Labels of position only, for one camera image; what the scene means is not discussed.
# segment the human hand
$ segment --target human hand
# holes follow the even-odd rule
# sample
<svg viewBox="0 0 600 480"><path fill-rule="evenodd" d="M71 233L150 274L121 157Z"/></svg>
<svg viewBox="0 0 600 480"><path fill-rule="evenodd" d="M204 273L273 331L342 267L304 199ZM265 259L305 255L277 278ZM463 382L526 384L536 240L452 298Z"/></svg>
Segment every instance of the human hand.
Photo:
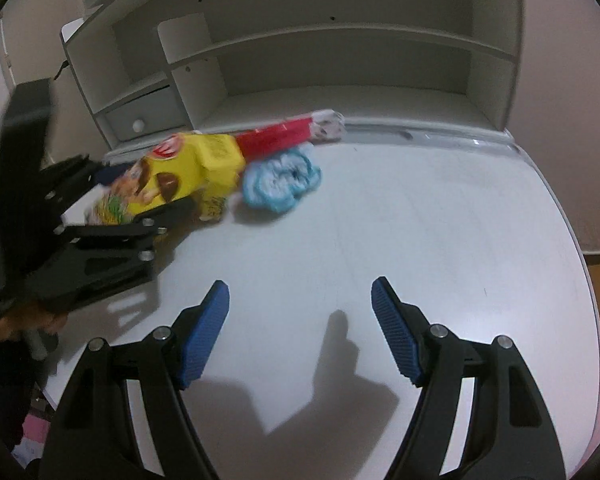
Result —
<svg viewBox="0 0 600 480"><path fill-rule="evenodd" d="M0 341L18 340L20 332L43 329L55 334L66 324L67 314L52 314L38 303L23 303L0 318Z"/></svg>

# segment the blue and white crochet flower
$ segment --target blue and white crochet flower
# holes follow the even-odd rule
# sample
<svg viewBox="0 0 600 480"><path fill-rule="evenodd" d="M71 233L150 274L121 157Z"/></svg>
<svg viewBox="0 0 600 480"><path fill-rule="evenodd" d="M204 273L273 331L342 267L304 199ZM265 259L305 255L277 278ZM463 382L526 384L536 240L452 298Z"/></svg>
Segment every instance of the blue and white crochet flower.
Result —
<svg viewBox="0 0 600 480"><path fill-rule="evenodd" d="M308 156L310 148L296 146L248 165L242 178L244 201L275 213L293 209L302 195L322 181L322 171Z"/></svg>

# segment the person's arm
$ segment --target person's arm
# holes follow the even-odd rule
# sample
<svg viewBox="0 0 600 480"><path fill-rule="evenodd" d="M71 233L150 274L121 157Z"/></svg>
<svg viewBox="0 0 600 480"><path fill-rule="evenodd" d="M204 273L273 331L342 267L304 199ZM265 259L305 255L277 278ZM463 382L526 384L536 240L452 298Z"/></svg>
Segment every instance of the person's arm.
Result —
<svg viewBox="0 0 600 480"><path fill-rule="evenodd" d="M9 450L22 439L37 364L19 333L29 328L55 333L65 323L66 314L54 316L36 304L23 305L0 319L0 437Z"/></svg>

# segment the white table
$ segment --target white table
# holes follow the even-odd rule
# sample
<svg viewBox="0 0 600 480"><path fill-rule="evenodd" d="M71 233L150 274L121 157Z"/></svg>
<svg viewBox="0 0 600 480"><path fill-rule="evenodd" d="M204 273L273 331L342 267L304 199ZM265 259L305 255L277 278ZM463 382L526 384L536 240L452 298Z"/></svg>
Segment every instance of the white table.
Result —
<svg viewBox="0 0 600 480"><path fill-rule="evenodd" d="M512 336L573 471L596 417L600 329L552 194L510 146L374 139L318 147L322 186L286 216L233 201L220 225L176 245L159 299L145 286L72 314L48 363L50 400L59 402L90 338L139 340L222 279L229 316L202 379L183 393L221 478L384 478L419 394L370 306L384 275L462 338ZM445 471L460 459L469 382ZM156 469L155 457L145 460Z"/></svg>

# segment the red logo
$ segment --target red logo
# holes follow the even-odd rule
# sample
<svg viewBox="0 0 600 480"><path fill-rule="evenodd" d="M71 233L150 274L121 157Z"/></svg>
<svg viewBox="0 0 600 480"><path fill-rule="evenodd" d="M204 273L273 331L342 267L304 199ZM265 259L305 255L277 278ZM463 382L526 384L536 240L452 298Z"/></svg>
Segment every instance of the red logo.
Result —
<svg viewBox="0 0 600 480"><path fill-rule="evenodd" d="M150 155L152 158L157 160L167 160L168 158L173 158L180 153L183 143L184 142L180 134L173 134L167 140L164 140L158 144L150 153Z"/></svg>

